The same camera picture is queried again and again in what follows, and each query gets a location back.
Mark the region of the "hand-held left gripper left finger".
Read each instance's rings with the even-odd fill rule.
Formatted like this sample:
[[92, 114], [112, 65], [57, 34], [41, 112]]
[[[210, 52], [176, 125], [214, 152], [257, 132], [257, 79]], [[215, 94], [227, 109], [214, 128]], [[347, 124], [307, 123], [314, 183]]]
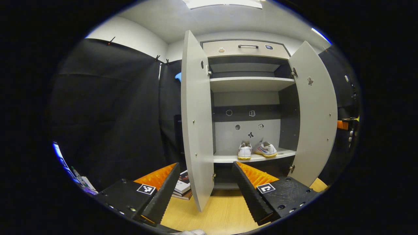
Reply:
[[137, 180], [118, 180], [95, 195], [95, 200], [131, 220], [156, 226], [161, 223], [180, 176], [174, 163]]

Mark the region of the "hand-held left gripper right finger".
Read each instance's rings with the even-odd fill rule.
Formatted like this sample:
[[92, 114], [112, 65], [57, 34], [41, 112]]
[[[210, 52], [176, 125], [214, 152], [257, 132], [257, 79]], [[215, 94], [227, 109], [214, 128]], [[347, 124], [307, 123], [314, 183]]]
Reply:
[[233, 175], [259, 226], [288, 217], [322, 195], [292, 177], [277, 178], [242, 162], [233, 163]]

